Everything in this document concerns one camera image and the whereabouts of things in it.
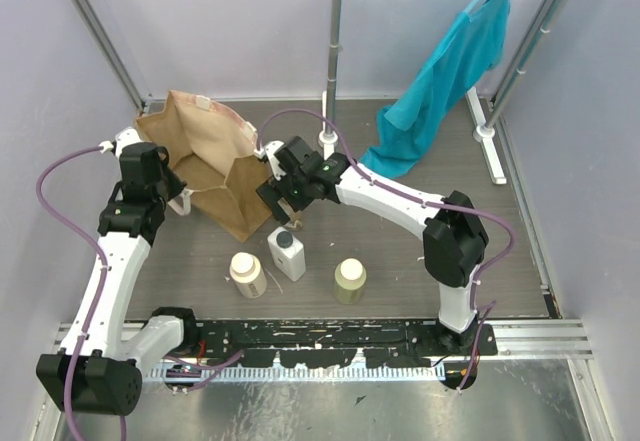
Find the clear amber liquid bottle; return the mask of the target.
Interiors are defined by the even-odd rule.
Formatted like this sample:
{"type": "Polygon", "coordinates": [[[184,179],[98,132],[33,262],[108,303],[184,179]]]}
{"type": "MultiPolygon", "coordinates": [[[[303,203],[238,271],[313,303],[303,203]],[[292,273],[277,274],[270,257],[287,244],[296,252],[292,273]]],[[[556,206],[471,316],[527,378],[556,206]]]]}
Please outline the clear amber liquid bottle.
{"type": "Polygon", "coordinates": [[[294,232],[301,230],[303,227],[303,223],[300,219],[292,220],[285,224],[285,228],[294,232]]]}

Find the white square bottle black cap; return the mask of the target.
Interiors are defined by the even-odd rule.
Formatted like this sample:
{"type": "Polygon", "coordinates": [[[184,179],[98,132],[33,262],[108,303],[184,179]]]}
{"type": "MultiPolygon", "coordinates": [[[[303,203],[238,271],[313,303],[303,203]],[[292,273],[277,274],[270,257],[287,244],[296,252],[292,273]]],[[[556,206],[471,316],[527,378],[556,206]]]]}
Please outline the white square bottle black cap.
{"type": "Polygon", "coordinates": [[[267,242],[275,266],[291,281],[299,281],[306,272],[303,243],[283,227],[276,228],[267,242]]]}

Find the brown canvas bag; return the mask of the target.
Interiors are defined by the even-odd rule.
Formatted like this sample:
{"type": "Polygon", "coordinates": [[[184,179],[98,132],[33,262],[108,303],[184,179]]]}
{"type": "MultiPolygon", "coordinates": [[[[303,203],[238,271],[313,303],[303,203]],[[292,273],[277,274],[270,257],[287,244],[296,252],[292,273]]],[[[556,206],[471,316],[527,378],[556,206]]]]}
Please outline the brown canvas bag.
{"type": "Polygon", "coordinates": [[[257,132],[230,107],[171,90],[161,112],[140,116],[141,136],[169,152],[169,166],[187,183],[191,203],[240,242],[271,216],[256,189],[269,178],[254,156],[257,132]]]}

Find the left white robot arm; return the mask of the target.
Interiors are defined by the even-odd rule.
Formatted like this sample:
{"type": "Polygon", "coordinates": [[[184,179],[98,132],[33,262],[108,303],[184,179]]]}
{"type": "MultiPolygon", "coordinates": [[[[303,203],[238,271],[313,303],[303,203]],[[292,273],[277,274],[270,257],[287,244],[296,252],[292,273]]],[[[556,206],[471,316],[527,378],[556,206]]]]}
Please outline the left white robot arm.
{"type": "Polygon", "coordinates": [[[127,416],[136,407],[142,378],[164,356],[194,354],[200,345],[190,308],[161,307],[130,340],[125,315],[139,272],[165,220],[167,206],[186,184],[169,167],[166,148],[122,141],[102,145],[117,154],[121,179],[100,213],[97,238],[87,234],[36,193],[54,218],[95,251],[90,280],[74,322],[55,354],[43,354],[36,376],[56,406],[71,416],[127,416]]]}

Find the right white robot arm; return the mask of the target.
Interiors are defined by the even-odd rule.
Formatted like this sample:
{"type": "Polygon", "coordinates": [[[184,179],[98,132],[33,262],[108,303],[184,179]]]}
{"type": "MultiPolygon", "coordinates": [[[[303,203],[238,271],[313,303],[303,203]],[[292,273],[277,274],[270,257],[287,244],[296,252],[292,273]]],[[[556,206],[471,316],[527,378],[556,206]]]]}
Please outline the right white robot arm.
{"type": "Polygon", "coordinates": [[[281,224],[315,200],[363,209],[413,234],[422,243],[425,269],[439,288],[438,340],[459,355],[478,330],[472,276],[484,259],[488,234],[470,199],[422,193],[381,177],[342,153],[323,157],[298,136],[254,150],[270,176],[256,192],[281,224]]]}

